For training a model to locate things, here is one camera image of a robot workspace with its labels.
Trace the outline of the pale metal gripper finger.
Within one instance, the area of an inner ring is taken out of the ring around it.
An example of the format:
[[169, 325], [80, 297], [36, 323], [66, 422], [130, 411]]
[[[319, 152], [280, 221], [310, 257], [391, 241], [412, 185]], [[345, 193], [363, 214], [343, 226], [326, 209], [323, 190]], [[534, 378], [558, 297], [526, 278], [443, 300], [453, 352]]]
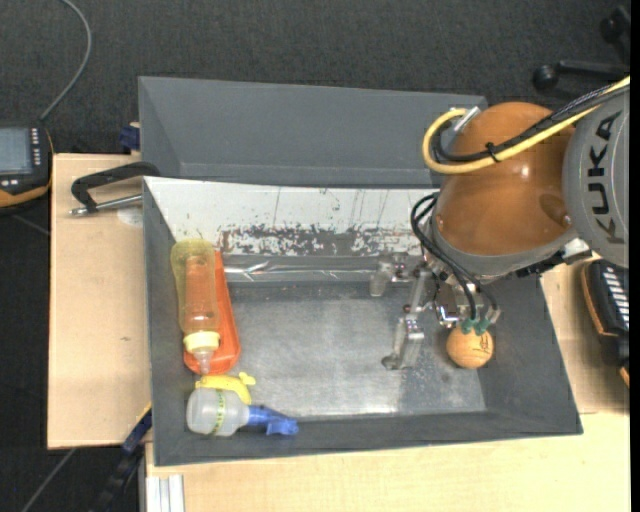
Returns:
[[369, 279], [369, 294], [381, 297], [391, 283], [406, 282], [409, 279], [407, 253], [391, 253], [378, 259], [375, 272]]
[[394, 330], [391, 353], [382, 359], [387, 370], [414, 368], [425, 340], [424, 327], [417, 315], [398, 318]]

